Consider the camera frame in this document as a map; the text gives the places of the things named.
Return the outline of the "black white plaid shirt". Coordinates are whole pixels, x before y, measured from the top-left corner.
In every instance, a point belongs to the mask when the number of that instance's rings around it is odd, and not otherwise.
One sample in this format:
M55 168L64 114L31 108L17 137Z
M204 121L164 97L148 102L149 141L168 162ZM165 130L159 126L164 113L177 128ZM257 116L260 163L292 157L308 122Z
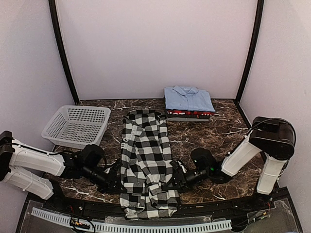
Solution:
M158 111L130 111L122 119L120 205L127 220L171 217L180 203L165 188L173 176L166 117Z

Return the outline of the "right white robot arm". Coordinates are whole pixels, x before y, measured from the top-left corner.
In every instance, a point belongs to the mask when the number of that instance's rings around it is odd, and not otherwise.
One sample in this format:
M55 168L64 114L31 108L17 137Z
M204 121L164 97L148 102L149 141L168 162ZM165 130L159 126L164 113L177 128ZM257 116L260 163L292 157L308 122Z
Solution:
M270 195L286 164L294 155L295 145L296 132L290 122L281 118L258 116L243 140L223 160L216 161L209 150L196 148L190 154L196 167L194 170L187 170L180 160L171 161L173 176L163 186L163 190L187 192L205 179L216 184L227 183L251 159L263 152L267 158L257 182L256 194L248 199L248 207L257 211L266 204L266 195Z

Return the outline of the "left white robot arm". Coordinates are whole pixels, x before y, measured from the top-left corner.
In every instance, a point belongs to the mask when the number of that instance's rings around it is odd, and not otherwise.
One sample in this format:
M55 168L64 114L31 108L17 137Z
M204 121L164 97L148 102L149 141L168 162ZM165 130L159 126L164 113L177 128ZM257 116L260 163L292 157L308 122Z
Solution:
M63 179L89 179L101 193L119 194L126 191L118 175L120 160L99 167L104 160L104 150L94 144L86 145L77 152L50 152L40 150L13 138L10 131L0 134L0 180L23 191L48 200L57 211L69 207L68 200L59 192L58 183L33 174L32 170L49 173Z

